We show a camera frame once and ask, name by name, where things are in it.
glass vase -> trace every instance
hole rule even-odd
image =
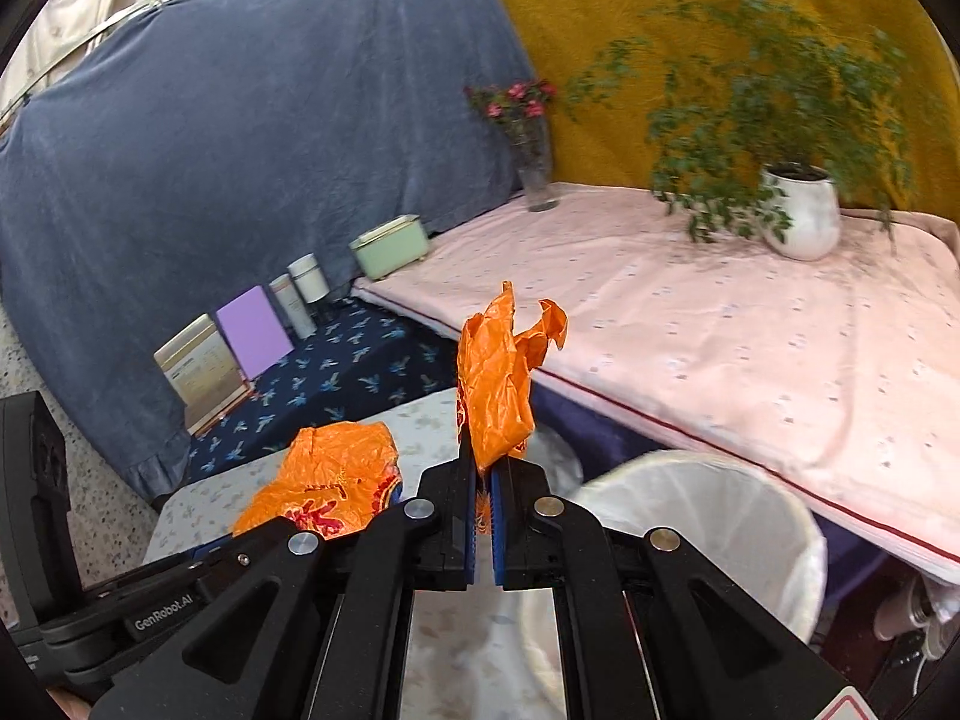
[[[528,211],[548,211],[559,202],[550,186],[553,160],[546,119],[528,119],[512,138],[514,167],[523,185]]]

trash can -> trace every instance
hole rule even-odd
[[[761,469],[714,455],[652,452],[584,485],[571,500],[624,533],[673,528],[810,641],[827,584],[827,541],[805,504]],[[563,712],[551,593],[522,593],[520,636],[534,676]]]

orange plastic bag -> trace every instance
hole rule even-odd
[[[566,341],[566,314],[552,300],[539,304],[539,322],[514,336],[514,285],[505,281],[499,298],[464,324],[457,347],[457,433],[469,425],[481,474],[502,456],[523,457],[534,431],[530,371],[544,364],[550,341],[559,349]]]
[[[382,422],[304,428],[277,478],[253,496],[233,534],[287,517],[323,538],[347,536],[387,508],[400,481],[397,447]]]

dark blue patterned cloth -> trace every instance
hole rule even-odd
[[[256,380],[253,397],[190,445],[184,485],[275,452],[302,427],[357,421],[456,384],[454,341],[346,298]]]

white flower pot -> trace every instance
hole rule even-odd
[[[770,230],[763,231],[770,247],[784,257],[807,262],[832,252],[840,242],[840,206],[829,177],[803,181],[782,178],[769,170],[764,170],[761,176],[766,186],[779,187],[785,192],[772,202],[781,206],[791,220],[790,228],[784,230],[783,243],[776,240]]]

